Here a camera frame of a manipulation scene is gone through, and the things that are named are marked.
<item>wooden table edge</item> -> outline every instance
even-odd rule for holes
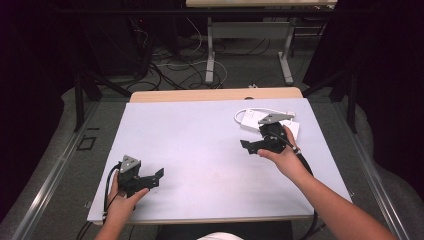
[[[130,103],[303,98],[296,87],[135,92]]]

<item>power adapter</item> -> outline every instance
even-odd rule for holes
[[[258,122],[264,117],[268,116],[268,113],[255,111],[252,109],[246,109],[244,112],[243,119],[241,120],[240,126],[243,129],[259,132]]]
[[[290,129],[290,131],[293,133],[294,140],[297,140],[297,134],[299,133],[299,123],[294,122],[292,120],[283,120],[280,121],[281,125],[284,125]]]

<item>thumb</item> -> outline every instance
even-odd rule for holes
[[[137,204],[138,201],[140,201],[141,198],[143,198],[147,193],[149,193],[149,189],[143,188],[140,191],[134,193],[128,200],[131,201],[134,205]]]
[[[268,158],[269,160],[275,162],[275,160],[277,160],[279,154],[271,152],[269,150],[259,149],[258,155],[260,157]]]

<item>wooden desk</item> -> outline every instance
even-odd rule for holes
[[[335,5],[337,0],[187,0],[188,7],[280,7]]]
[[[314,175],[350,200],[310,104],[298,89],[139,92],[126,106],[87,220],[101,223],[107,175],[124,155],[142,161],[140,176],[165,169],[160,186],[137,204],[129,223],[310,217],[312,206],[275,164],[241,147],[240,140],[261,139],[234,121],[234,114],[245,108],[296,112],[301,124],[297,143]]]
[[[337,0],[187,0],[188,7],[215,8],[215,7],[296,7],[335,5]],[[213,50],[214,38],[273,38],[284,39],[283,51],[278,52],[278,57],[283,71],[284,82],[291,86],[293,77],[287,62],[287,56],[293,38],[296,19],[290,22],[212,22],[208,18],[208,62],[206,66],[206,83],[213,82],[215,52]]]
[[[130,103],[243,100],[246,98],[303,98],[298,88],[241,88],[215,90],[135,92]]]

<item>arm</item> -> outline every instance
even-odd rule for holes
[[[144,197],[149,190],[144,188],[136,192],[130,198],[125,197],[125,193],[118,191],[118,172],[113,177],[112,187],[108,196],[110,204],[107,214],[106,223],[96,236],[96,240],[101,239],[118,239],[125,223],[131,216],[137,202]]]
[[[284,128],[289,141],[296,146],[289,128]],[[258,154],[273,161],[302,191],[337,239],[395,239],[374,218],[309,174],[291,148],[280,154],[261,149]]]

